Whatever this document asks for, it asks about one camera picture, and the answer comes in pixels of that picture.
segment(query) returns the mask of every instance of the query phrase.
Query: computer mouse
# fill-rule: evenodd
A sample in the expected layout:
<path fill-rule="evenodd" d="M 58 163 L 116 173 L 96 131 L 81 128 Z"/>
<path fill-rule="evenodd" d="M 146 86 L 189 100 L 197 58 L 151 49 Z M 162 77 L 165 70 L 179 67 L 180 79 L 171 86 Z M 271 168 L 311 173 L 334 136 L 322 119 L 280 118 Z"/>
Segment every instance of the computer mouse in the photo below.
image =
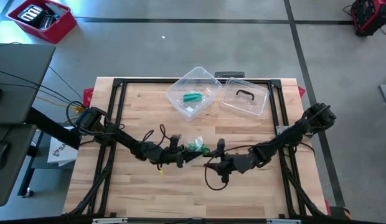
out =
<path fill-rule="evenodd" d="M 11 143 L 5 140 L 0 141 L 0 170 L 5 166 L 7 161 L 7 153 L 9 152 L 9 148 L 11 147 Z"/>

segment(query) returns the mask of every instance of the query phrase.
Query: red box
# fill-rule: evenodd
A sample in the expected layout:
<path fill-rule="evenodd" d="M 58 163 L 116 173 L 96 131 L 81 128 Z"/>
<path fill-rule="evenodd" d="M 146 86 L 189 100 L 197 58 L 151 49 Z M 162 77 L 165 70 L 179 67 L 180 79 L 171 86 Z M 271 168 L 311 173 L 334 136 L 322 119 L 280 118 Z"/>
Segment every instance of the red box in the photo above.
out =
<path fill-rule="evenodd" d="M 67 12 L 60 16 L 47 30 L 40 30 L 29 24 L 25 24 L 17 18 L 17 15 L 22 12 L 28 5 L 33 4 L 41 7 L 42 9 L 48 10 L 49 8 L 45 5 L 45 3 L 52 3 L 65 9 Z M 49 1 L 49 0 L 27 0 L 19 7 L 15 8 L 9 15 L 8 18 L 12 19 L 24 32 L 32 34 L 36 37 L 44 39 L 52 44 L 57 44 L 63 37 L 70 32 L 76 25 L 73 15 L 71 15 L 71 10 L 69 7 L 59 4 L 57 2 Z"/>

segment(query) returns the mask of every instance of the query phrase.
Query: wooden tabletop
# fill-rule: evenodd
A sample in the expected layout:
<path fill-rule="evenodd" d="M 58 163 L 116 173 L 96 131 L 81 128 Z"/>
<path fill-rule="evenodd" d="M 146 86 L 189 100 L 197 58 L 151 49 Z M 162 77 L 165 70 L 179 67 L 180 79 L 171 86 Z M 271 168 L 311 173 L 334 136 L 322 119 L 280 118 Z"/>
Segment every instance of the wooden tabletop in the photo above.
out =
<path fill-rule="evenodd" d="M 97 78 L 91 106 L 107 110 L 112 83 L 113 78 Z M 303 113 L 297 82 L 285 78 L 281 83 L 289 123 L 293 124 Z M 253 121 L 222 109 L 219 103 L 221 91 L 214 103 L 196 119 L 187 122 L 166 98 L 165 90 L 169 86 L 166 83 L 128 84 L 121 123 L 129 135 L 140 140 L 153 129 L 155 132 L 148 141 L 158 143 L 162 137 L 159 130 L 162 123 L 168 136 L 182 134 L 182 141 L 184 137 L 202 136 L 204 144 L 212 150 L 220 138 L 224 138 L 226 148 L 230 148 L 275 137 L 270 105 L 267 105 L 263 119 Z M 276 105 L 281 120 L 278 102 Z M 168 145 L 169 141 L 164 141 L 161 146 Z M 80 148 L 64 205 L 65 212 L 75 208 L 91 187 L 99 147 L 97 143 L 91 143 Z M 246 154 L 247 149 L 236 152 Z M 228 187 L 221 191 L 210 190 L 205 184 L 203 164 L 207 160 L 200 158 L 184 164 L 182 169 L 175 164 L 164 165 L 164 177 L 160 177 L 156 166 L 136 160 L 129 149 L 117 144 L 106 214 L 116 212 L 118 217 L 156 218 L 277 218 L 280 213 L 287 214 L 278 155 L 261 169 L 254 168 L 244 174 L 234 172 Z M 303 189 L 320 211 L 326 213 L 313 152 L 300 145 L 296 160 Z M 211 170 L 208 179 L 213 187 L 223 185 L 220 177 Z M 298 211 L 294 188 L 291 187 L 291 191 L 294 208 Z M 98 208 L 100 199 L 101 189 L 95 208 Z"/>

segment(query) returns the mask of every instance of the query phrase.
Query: green toy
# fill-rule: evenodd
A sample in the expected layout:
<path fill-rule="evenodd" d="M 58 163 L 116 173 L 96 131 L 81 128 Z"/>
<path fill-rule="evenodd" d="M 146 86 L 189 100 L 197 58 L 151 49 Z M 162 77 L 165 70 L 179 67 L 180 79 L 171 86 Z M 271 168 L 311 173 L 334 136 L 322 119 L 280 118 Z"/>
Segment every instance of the green toy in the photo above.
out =
<path fill-rule="evenodd" d="M 183 95 L 183 102 L 202 101 L 203 95 L 201 93 L 187 93 Z"/>

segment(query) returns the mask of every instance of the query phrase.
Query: gray floor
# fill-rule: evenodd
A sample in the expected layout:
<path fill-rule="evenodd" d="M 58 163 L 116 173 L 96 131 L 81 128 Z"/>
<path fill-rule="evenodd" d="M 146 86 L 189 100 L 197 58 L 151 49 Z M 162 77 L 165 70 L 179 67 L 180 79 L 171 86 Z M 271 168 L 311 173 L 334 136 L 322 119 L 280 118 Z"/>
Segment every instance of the gray floor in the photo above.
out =
<path fill-rule="evenodd" d="M 6 2 L 0 0 L 0 12 Z M 20 2 L 15 0 L 10 8 Z M 287 19 L 283 0 L 58 2 L 78 17 Z M 296 20 L 350 19 L 341 9 L 352 0 L 290 3 Z M 330 104 L 337 116 L 327 138 L 347 208 L 354 219 L 386 222 L 386 105 L 378 89 L 386 83 L 386 36 L 378 31 L 359 38 L 352 26 L 342 25 L 297 25 L 297 30 L 316 99 Z M 0 42 L 46 44 L 12 21 L 0 22 Z M 293 77 L 305 87 L 289 24 L 79 22 L 56 48 L 51 66 L 80 93 L 92 87 L 97 76 L 179 77 L 195 66 L 211 73 L 234 70 L 247 77 Z M 77 99 L 51 71 L 44 85 Z M 309 106 L 307 95 L 303 105 Z M 65 119 L 63 108 L 40 100 L 34 106 L 56 121 Z M 313 144 L 324 194 L 333 204 L 319 141 Z M 0 220 L 60 214 L 70 176 L 71 172 L 40 170 L 32 180 L 36 197 L 12 194 L 0 208 Z"/>

